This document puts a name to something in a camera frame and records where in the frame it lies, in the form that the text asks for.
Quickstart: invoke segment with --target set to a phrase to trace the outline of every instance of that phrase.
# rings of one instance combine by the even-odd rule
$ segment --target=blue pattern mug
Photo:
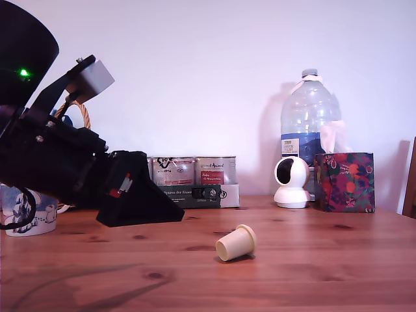
[[[18,229],[8,229],[8,236],[33,236],[53,231],[57,226],[58,200],[40,194],[33,190],[32,193],[36,202],[36,214],[31,223]],[[26,195],[15,187],[1,185],[0,204],[5,216],[5,224],[16,223],[27,218],[31,207]]]

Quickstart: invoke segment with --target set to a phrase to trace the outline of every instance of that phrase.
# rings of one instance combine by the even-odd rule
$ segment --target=beige plastic cup
[[[240,224],[235,231],[218,239],[215,249],[223,261],[229,261],[242,255],[253,254],[257,240],[250,226]]]

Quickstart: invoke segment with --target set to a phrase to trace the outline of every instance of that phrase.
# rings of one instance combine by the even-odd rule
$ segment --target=floral tissue box
[[[315,155],[315,201],[332,213],[373,213],[372,153]]]

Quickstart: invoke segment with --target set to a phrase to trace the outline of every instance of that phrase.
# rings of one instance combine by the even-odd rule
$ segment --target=metal can
[[[153,164],[151,163],[153,157],[148,157],[148,168],[150,179],[153,180]]]
[[[193,185],[193,157],[154,157],[153,182],[156,185]]]
[[[196,184],[237,184],[235,156],[196,157]]]

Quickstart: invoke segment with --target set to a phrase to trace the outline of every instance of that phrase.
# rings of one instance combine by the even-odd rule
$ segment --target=blue label
[[[320,133],[288,133],[281,136],[281,156],[298,156],[313,166],[315,154],[325,153],[320,146]]]

